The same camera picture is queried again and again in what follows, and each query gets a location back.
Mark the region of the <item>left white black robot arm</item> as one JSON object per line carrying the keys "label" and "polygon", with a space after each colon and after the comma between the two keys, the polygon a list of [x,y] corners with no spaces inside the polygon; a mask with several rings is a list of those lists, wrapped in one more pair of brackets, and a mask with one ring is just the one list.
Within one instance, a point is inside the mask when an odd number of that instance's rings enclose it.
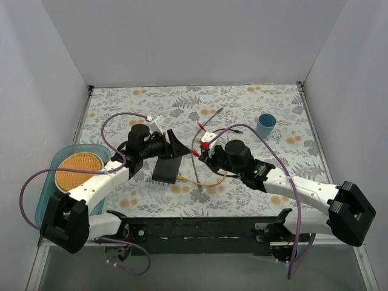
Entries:
{"label": "left white black robot arm", "polygon": [[190,154],[172,130],[151,132],[146,125],[135,125],[126,142],[102,169],[67,193],[54,193],[47,204],[41,224],[41,236],[69,253],[78,252],[88,240],[102,236],[121,243],[130,236],[124,214],[109,210],[92,215],[92,210],[117,186],[130,180],[143,167],[146,159],[180,158]]}

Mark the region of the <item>black network switch box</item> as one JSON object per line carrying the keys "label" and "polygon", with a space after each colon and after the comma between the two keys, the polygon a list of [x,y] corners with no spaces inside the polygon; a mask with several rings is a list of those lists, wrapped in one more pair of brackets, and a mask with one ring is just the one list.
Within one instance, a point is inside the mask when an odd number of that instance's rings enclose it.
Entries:
{"label": "black network switch box", "polygon": [[182,158],[158,158],[153,171],[152,179],[157,182],[175,184],[179,173]]}

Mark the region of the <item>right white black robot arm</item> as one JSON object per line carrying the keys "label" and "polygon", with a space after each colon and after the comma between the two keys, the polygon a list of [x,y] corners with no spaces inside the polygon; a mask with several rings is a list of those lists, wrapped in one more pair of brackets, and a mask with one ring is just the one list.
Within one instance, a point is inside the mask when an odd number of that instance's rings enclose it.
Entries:
{"label": "right white black robot arm", "polygon": [[255,159],[241,140],[225,146],[201,140],[199,160],[213,172],[225,170],[239,176],[252,190],[281,195],[313,207],[319,211],[314,218],[300,220],[301,232],[333,235],[354,247],[363,244],[376,216],[376,211],[354,183],[325,184],[298,176],[289,178],[273,164]]}

